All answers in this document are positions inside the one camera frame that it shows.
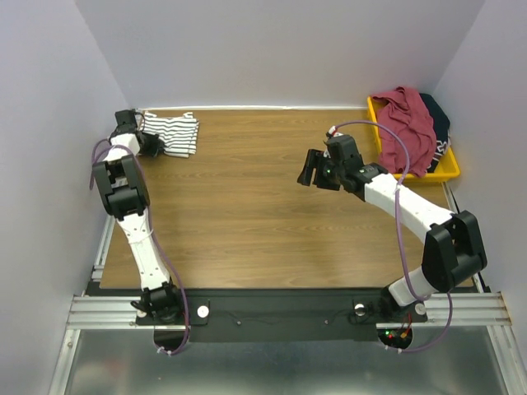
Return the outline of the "black white striped tank top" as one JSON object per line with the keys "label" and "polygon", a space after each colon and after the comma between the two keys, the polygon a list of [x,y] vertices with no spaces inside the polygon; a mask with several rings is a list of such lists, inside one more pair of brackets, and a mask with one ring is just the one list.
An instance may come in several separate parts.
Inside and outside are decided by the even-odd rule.
{"label": "black white striped tank top", "polygon": [[197,151],[199,121],[193,112],[176,117],[161,117],[146,111],[143,131],[157,136],[167,156],[189,158]]}

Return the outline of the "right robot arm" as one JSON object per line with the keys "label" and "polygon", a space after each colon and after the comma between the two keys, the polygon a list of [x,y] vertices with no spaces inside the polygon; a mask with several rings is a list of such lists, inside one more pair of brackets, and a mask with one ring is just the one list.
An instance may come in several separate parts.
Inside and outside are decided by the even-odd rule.
{"label": "right robot arm", "polygon": [[379,311],[397,321],[408,306],[452,291],[487,266],[478,220],[469,211],[454,213],[402,185],[387,169],[365,164],[349,135],[331,137],[325,150],[308,150],[297,182],[351,193],[390,214],[396,227],[408,228],[423,245],[422,263],[381,291]]}

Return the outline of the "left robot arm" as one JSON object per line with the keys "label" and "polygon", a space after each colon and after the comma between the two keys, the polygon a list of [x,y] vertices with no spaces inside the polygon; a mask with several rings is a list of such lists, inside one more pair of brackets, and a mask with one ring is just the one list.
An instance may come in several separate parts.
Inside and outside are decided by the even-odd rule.
{"label": "left robot arm", "polygon": [[115,114],[116,127],[92,150],[90,186],[97,187],[102,205],[123,231],[140,279],[141,296],[132,302],[139,312],[157,322],[173,324],[187,318],[185,298],[173,283],[154,235],[151,200],[138,156],[154,156],[161,149],[158,137],[138,126],[139,112],[124,109]]}

